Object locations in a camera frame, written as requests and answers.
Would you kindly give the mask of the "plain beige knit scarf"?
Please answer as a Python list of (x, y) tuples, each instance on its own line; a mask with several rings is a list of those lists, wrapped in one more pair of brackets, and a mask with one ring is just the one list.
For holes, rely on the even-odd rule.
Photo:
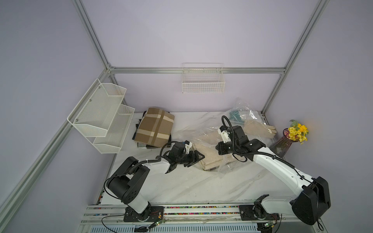
[(232, 154), (219, 155), (215, 148), (207, 147), (196, 143), (193, 148), (205, 156), (197, 163), (197, 168), (203, 171), (213, 171), (219, 173), (229, 173), (239, 168), (242, 162), (239, 162)]

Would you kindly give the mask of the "clear plastic vacuum bag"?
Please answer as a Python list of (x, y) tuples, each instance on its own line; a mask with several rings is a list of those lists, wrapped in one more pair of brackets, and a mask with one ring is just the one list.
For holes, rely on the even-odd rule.
[(195, 167), (220, 174), (249, 162), (239, 155), (238, 145), (232, 144), (231, 133), (242, 133), (245, 141), (267, 146), (274, 142), (277, 133), (276, 128), (267, 124), (264, 116), (242, 98), (236, 98), (233, 107), (224, 112), (177, 113), (175, 123), (173, 138), (191, 142), (192, 148), (205, 156)]

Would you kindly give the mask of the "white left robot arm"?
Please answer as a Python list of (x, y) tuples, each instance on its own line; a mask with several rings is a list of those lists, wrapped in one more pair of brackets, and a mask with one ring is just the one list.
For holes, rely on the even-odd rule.
[(168, 174), (178, 165), (189, 168), (205, 159), (205, 155), (189, 141), (170, 141), (163, 145), (155, 159), (140, 161), (128, 157), (104, 182), (104, 191), (127, 205), (140, 218), (151, 214), (151, 204), (140, 193), (150, 173)]

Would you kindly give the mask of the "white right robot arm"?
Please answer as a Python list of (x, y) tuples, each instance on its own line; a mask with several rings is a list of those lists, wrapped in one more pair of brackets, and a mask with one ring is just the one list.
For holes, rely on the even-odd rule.
[(242, 162), (254, 162), (271, 172), (291, 191), (289, 197), (271, 197), (264, 194), (255, 200), (250, 213), (264, 220), (272, 214), (296, 216), (307, 225), (320, 223), (320, 217), (331, 207), (328, 182), (299, 171), (283, 160), (260, 140), (249, 140), (241, 126), (233, 126), (227, 116), (221, 118), (219, 135), (222, 141), (216, 146), (219, 155), (231, 154)]

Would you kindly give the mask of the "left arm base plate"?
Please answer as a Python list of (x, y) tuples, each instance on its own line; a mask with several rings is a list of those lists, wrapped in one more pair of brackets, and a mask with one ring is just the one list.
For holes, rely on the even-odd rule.
[(141, 214), (133, 208), (126, 207), (123, 217), (124, 222), (155, 222), (164, 215), (164, 206), (148, 206)]

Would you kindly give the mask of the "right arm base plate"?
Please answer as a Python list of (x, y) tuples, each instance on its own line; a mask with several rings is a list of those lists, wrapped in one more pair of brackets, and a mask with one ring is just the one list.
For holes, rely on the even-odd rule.
[(260, 205), (239, 205), (239, 213), (241, 216), (241, 220), (280, 220), (280, 215), (269, 214), (267, 213), (264, 208)]

